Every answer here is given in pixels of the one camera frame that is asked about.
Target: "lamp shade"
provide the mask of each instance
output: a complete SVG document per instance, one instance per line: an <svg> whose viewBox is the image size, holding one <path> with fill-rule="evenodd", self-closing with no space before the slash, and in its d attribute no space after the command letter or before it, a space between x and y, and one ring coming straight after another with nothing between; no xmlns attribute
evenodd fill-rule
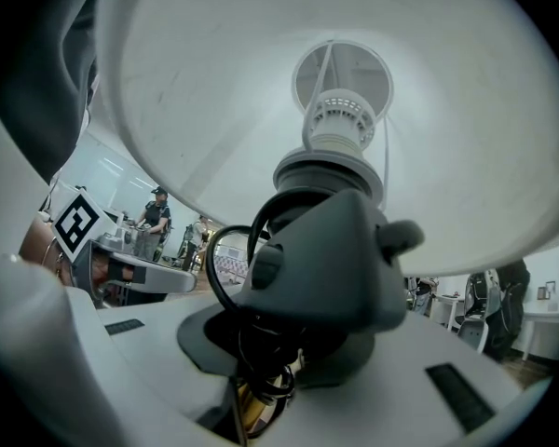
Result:
<svg viewBox="0 0 559 447"><path fill-rule="evenodd" d="M100 0L111 124L183 203L250 224L302 144L299 64L329 41L389 75L363 155L388 219L425 232L404 273L492 267L559 230L559 64L513 0Z"/></svg>

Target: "wall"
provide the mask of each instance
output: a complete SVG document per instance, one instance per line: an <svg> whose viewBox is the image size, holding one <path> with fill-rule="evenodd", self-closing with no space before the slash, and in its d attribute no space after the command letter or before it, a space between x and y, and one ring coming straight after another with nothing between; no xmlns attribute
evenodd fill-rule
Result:
<svg viewBox="0 0 559 447"><path fill-rule="evenodd" d="M536 300L538 287L544 286L547 281L556 282L556 296L559 302L559 246L525 257L525 264L530 272L530 284L525 295L525 302ZM467 279L468 275L440 278L437 292L453 294L457 291L463 295ZM525 336L524 327L513 347L523 350ZM530 352L543 358L559 359L559 324L540 325L539 335Z"/></svg>
<svg viewBox="0 0 559 447"><path fill-rule="evenodd" d="M153 200L151 190L157 187L130 156L119 150L121 142L112 134L108 144L94 137L92 126L80 138L71 158L62 168L58 188L52 194L52 206L61 207L72 194L72 187L85 185L89 195L102 207L125 210L130 218L138 218L145 204ZM172 231L164 255L176 254L187 225L198 219L198 214L170 196Z"/></svg>

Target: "cap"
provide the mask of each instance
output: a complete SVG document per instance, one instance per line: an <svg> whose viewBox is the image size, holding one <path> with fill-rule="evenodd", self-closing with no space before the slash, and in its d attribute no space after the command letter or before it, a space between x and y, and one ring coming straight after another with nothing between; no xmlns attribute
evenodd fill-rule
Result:
<svg viewBox="0 0 559 447"><path fill-rule="evenodd" d="M151 193L155 194L156 196L159 196L160 194L168 194L168 192L161 185L158 185L157 189L153 189Z"/></svg>

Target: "man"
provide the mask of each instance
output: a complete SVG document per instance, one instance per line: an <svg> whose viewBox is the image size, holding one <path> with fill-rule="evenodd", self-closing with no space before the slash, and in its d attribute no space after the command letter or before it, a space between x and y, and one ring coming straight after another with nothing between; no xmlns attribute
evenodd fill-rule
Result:
<svg viewBox="0 0 559 447"><path fill-rule="evenodd" d="M416 279L416 303L414 312L424 315L429 306L430 293L437 288L439 281L433 278L417 278Z"/></svg>
<svg viewBox="0 0 559 447"><path fill-rule="evenodd" d="M193 223L192 236L186 244L186 255L184 257L182 269L187 272L193 262L193 255L203 241L203 234L207 232L207 217L202 215L198 217L198 221Z"/></svg>
<svg viewBox="0 0 559 447"><path fill-rule="evenodd" d="M143 258L149 262L153 262L157 244L162 234L169 229L170 222L168 192L158 186L151 193L156 195L156 200L152 200L145 206L137 221L137 225L144 221L145 226L149 225L149 228L144 233L139 234L132 253L135 257Z"/></svg>

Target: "white lamp shade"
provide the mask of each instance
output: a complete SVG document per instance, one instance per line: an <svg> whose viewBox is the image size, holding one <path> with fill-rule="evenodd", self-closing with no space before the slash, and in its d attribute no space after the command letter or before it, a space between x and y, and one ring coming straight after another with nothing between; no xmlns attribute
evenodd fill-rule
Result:
<svg viewBox="0 0 559 447"><path fill-rule="evenodd" d="M512 0L100 0L97 30L123 142L222 223L250 224L275 193L302 143L296 65L336 39L393 80L385 214L426 235L404 273L492 267L559 230L559 64ZM364 152L381 178L383 124Z"/></svg>

